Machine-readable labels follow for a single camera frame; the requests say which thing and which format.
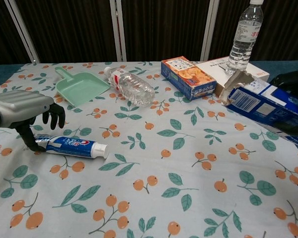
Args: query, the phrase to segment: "brown curtain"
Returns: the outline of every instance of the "brown curtain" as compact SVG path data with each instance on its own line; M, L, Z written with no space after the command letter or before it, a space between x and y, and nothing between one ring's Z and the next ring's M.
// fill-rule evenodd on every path
M3 0L0 0L0 64L29 63L30 59Z
M220 0L209 59L228 56L249 0ZM298 0L264 0L264 21L251 60L298 60Z
M16 0L41 62L116 61L109 0Z
M210 0L122 0L127 61L200 60Z

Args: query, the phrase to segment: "plastic water bottle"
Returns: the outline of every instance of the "plastic water bottle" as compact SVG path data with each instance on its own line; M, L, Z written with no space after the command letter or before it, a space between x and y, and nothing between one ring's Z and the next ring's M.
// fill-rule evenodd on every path
M227 75L233 74L237 69L246 69L253 46L263 22L261 5L264 0L250 0L249 7L239 18L233 47L230 51Z
M136 106L145 107L152 104L155 91L150 84L141 78L122 68L106 67L104 73L110 85Z

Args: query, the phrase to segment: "tablecloth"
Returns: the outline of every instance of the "tablecloth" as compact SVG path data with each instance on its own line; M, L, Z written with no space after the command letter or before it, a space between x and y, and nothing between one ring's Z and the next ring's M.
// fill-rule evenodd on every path
M139 108L110 89L79 107L56 91L54 67L104 79L121 67L155 89ZM0 128L0 237L298 237L298 149L220 104L188 101L159 62L24 65L0 86L36 91L66 110L63 129L35 134L110 146L106 160L28 150Z

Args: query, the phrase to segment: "robotic hand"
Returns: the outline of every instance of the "robotic hand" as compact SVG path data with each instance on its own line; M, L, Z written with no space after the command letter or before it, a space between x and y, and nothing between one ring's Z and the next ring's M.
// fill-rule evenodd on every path
M30 150L45 152L45 148L35 142L30 128L39 114L43 114L44 124L48 123L51 115L52 130L58 119L59 127L64 127L64 108L55 104L53 98L23 90L0 93L0 127L16 129Z

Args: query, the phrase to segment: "white box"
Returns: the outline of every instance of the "white box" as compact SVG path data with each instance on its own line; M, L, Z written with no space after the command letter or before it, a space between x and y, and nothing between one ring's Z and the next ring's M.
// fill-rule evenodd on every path
M215 88L215 95L219 96L224 89L224 84L228 81L230 76L225 74L226 64L228 62L228 56L213 59L203 63L198 63L195 66L204 71L206 74L212 76L217 81L217 86ZM251 75L264 80L265 82L269 78L269 73L261 70L260 68L248 63L246 71Z

